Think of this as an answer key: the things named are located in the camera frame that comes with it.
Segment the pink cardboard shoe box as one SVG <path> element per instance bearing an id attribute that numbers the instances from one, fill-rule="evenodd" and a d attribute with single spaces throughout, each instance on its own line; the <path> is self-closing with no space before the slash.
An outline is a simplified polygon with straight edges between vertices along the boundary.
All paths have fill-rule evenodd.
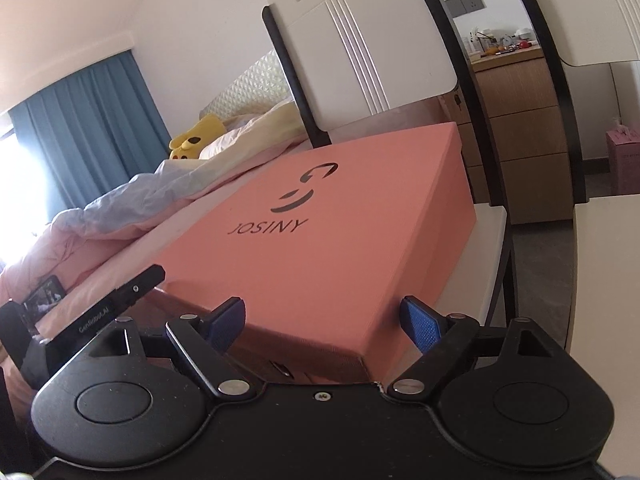
<path id="1" fill-rule="evenodd" d="M 361 384 L 371 376 L 358 354 L 246 324 L 226 355 L 259 378 L 290 384 Z"/>

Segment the pink shoe box lid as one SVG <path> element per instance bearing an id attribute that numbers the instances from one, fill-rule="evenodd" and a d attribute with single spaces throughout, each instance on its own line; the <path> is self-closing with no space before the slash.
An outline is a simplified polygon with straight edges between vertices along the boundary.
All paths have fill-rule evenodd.
<path id="1" fill-rule="evenodd" d="M 434 304 L 476 214 L 453 124 L 275 160 L 156 257 L 169 295 L 358 354 L 383 380 L 409 347 L 398 307 Z"/>

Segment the clutter on cabinet top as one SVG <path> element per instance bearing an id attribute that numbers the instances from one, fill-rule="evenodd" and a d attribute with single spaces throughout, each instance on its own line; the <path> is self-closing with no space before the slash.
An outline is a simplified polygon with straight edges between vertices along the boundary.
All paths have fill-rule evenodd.
<path id="1" fill-rule="evenodd" d="M 537 47 L 539 44 L 536 32 L 529 27 L 517 30 L 475 27 L 463 37 L 463 40 L 471 58 L 489 58 Z"/>

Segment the phone on left gripper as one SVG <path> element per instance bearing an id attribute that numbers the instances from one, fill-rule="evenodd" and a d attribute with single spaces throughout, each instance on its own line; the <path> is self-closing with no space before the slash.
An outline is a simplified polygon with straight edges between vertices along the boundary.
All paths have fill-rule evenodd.
<path id="1" fill-rule="evenodd" d="M 37 323 L 65 296 L 66 291 L 60 280 L 55 275 L 51 275 L 26 298 L 23 306 L 32 322 Z"/>

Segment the bed with pink bedding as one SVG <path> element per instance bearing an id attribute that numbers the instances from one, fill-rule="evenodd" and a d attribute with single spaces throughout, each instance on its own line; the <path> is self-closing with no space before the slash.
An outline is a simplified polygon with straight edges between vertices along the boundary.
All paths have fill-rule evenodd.
<path id="1" fill-rule="evenodd" d="M 58 278 L 66 295 L 36 324 L 53 338 L 276 159 L 308 144 L 276 52 L 207 108 L 228 131 L 203 158 L 167 159 L 85 208 L 57 214 L 35 247 L 2 271 L 1 300 L 23 302 L 46 278 Z"/>

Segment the yellow pikachu plush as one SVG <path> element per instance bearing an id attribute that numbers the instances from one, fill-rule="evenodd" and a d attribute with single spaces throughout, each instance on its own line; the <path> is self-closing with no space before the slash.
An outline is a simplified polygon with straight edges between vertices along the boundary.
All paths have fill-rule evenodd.
<path id="1" fill-rule="evenodd" d="M 206 114 L 190 130 L 169 142 L 170 159 L 198 159 L 201 152 L 227 132 L 222 120 L 215 114 Z"/>

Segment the blue curtain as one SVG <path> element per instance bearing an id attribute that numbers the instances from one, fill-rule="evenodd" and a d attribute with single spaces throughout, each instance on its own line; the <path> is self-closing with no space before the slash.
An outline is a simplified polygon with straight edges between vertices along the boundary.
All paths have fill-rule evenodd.
<path id="1" fill-rule="evenodd" d="M 43 166 L 51 217 L 168 157 L 170 135 L 131 51 L 50 84 L 9 116 L 17 141 Z"/>

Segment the wooden drawer cabinet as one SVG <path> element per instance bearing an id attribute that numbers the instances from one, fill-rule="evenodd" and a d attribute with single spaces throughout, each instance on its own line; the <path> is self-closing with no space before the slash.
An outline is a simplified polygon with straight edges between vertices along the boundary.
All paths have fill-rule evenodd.
<path id="1" fill-rule="evenodd" d="M 558 99 L 541 48 L 472 63 L 502 169 L 511 222 L 570 220 L 570 161 Z"/>

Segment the pink small gift box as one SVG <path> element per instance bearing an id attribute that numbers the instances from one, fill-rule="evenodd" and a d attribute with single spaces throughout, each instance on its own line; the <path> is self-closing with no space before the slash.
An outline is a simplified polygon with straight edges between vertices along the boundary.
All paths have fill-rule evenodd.
<path id="1" fill-rule="evenodd" d="M 614 195 L 638 194 L 640 185 L 639 133 L 616 122 L 606 133 L 611 188 Z"/>

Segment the left white folding chair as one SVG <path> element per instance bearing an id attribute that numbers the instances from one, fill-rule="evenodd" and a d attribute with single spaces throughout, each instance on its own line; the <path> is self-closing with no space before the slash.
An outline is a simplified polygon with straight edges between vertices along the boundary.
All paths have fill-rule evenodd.
<path id="1" fill-rule="evenodd" d="M 477 222 L 440 297 L 456 312 L 497 304 L 518 315 L 511 220 L 480 88 L 444 0 L 268 0 L 262 20 L 315 148 L 332 131 L 460 90 L 488 188 Z"/>

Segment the white folding chair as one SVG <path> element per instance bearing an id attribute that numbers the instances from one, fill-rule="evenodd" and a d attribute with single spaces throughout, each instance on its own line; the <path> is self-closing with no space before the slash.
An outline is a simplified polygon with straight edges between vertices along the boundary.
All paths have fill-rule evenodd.
<path id="1" fill-rule="evenodd" d="M 639 133 L 639 0 L 522 0 L 574 126 L 575 169 L 608 162 L 616 122 Z M 582 364 L 639 364 L 639 193 L 579 196 L 570 352 Z"/>
<path id="2" fill-rule="evenodd" d="M 477 222 L 440 297 L 456 312 L 497 304 L 518 315 L 511 220 L 480 88 L 444 0 L 268 0 L 262 20 L 315 148 L 332 131 L 460 90 L 488 188 Z"/>

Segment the right white folding chair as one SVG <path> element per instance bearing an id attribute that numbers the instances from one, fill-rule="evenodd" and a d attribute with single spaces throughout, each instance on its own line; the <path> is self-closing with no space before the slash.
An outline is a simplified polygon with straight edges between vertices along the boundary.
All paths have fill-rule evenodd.
<path id="1" fill-rule="evenodd" d="M 522 0 L 574 126 L 575 169 L 608 162 L 616 122 L 639 133 L 639 0 Z M 639 193 L 579 196 L 570 352 L 582 364 L 639 364 Z"/>

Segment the grey wall socket panel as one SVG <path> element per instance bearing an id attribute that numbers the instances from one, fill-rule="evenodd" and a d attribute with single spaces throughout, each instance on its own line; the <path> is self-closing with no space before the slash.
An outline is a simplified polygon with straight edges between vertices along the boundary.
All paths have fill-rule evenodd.
<path id="1" fill-rule="evenodd" d="M 449 14 L 453 18 L 477 12 L 486 8 L 484 0 L 445 0 Z"/>

